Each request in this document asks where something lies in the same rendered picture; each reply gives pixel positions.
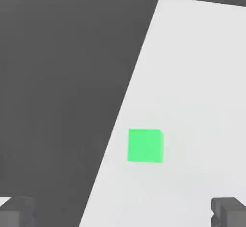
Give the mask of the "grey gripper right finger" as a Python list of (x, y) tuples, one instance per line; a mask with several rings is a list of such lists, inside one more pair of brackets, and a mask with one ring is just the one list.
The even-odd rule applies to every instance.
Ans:
[(211, 227), (246, 227), (246, 206), (237, 198), (212, 198)]

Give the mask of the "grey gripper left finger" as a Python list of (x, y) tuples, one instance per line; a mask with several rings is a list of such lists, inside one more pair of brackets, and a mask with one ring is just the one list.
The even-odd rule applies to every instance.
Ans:
[(34, 211), (31, 197), (12, 197), (0, 206), (0, 227), (35, 227)]

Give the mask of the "small green cube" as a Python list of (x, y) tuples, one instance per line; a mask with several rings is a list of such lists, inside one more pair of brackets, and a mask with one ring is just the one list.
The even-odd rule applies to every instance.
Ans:
[(164, 134), (159, 129), (129, 129), (127, 160), (129, 162), (162, 163)]

